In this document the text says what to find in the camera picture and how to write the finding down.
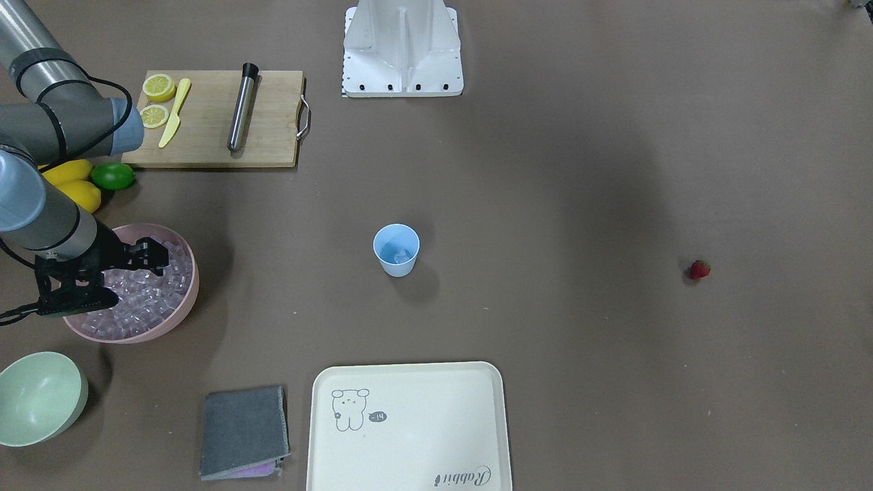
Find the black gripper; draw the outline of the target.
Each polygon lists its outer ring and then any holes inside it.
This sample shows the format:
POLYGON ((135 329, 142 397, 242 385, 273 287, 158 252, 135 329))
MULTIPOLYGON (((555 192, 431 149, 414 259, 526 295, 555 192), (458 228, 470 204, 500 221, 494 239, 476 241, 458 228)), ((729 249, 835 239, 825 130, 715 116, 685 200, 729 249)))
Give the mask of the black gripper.
POLYGON ((133 245, 122 242, 115 232, 93 220, 95 233, 82 254, 75 258, 75 285, 103 285, 103 271, 127 269, 131 276, 164 276, 169 251, 153 237, 141 237, 133 245))

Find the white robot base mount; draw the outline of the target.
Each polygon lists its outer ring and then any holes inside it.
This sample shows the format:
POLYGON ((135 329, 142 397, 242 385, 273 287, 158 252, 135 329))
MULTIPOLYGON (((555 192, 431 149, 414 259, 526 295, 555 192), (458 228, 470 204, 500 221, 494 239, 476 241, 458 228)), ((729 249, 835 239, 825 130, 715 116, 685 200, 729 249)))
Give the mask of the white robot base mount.
POLYGON ((359 1, 345 12, 343 48, 345 97, 464 92, 458 13, 443 1, 359 1))

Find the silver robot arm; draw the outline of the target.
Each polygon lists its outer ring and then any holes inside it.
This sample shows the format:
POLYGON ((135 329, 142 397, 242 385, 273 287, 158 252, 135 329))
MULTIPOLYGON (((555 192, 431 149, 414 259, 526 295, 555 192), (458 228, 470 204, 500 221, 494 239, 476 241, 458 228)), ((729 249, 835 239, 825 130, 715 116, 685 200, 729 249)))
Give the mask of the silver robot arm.
POLYGON ((152 239, 122 242, 93 212, 49 183, 47 172, 79 158, 139 149, 143 120, 127 89, 88 74, 25 1, 3 1, 2 68, 21 104, 2 106, 2 246, 30 252, 29 267, 56 280, 99 280, 103 271, 162 275, 168 252, 152 239))

